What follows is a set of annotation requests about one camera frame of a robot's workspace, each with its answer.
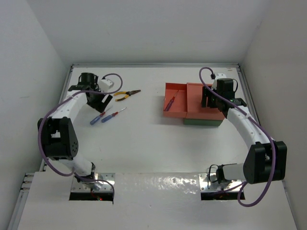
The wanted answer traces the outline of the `red sliding drawer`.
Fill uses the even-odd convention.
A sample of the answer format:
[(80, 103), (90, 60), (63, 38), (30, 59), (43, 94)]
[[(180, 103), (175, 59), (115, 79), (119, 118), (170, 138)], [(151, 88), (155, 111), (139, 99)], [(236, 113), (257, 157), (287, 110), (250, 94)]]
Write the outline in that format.
[[(169, 111), (164, 111), (170, 99), (177, 92), (177, 96)], [(165, 84), (165, 102), (163, 107), (163, 116), (170, 118), (186, 118), (188, 114), (187, 106), (187, 84), (170, 83)]]

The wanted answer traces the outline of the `blue red screwdriver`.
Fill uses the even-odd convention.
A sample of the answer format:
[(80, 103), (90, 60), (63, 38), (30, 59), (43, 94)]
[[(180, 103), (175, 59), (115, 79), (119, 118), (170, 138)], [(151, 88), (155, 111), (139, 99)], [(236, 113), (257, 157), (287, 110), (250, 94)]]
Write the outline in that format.
[(174, 96), (170, 99), (170, 101), (169, 101), (169, 103), (167, 104), (167, 106), (165, 107), (164, 111), (169, 111), (169, 110), (170, 110), (170, 108), (172, 107), (172, 104), (173, 104), (173, 102), (174, 102), (174, 100), (175, 100), (175, 98), (176, 98), (178, 92), (179, 92), (179, 91), (177, 91), (177, 92), (174, 94)]

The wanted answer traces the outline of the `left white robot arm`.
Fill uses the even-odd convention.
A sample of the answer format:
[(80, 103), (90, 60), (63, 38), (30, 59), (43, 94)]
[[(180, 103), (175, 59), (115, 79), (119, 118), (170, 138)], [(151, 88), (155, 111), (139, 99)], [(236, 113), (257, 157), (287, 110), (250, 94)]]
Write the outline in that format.
[(64, 101), (38, 121), (39, 150), (48, 166), (51, 161), (58, 161), (70, 170), (68, 176), (75, 175), (78, 181), (94, 181), (95, 165), (78, 152), (73, 122), (85, 105), (104, 112), (113, 98), (108, 92), (113, 86), (113, 81), (106, 77), (84, 72), (78, 83), (68, 88)]

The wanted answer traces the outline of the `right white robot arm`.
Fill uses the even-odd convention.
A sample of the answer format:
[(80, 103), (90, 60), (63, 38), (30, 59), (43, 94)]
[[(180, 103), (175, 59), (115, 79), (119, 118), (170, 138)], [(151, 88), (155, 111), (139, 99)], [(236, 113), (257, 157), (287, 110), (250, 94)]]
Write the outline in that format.
[(201, 105), (217, 108), (230, 121), (248, 147), (247, 157), (242, 164), (219, 165), (216, 170), (216, 182), (231, 180), (259, 184), (283, 180), (286, 171), (287, 146), (283, 141), (267, 137), (251, 116), (247, 104), (235, 97), (233, 80), (215, 79), (213, 86), (202, 88)]

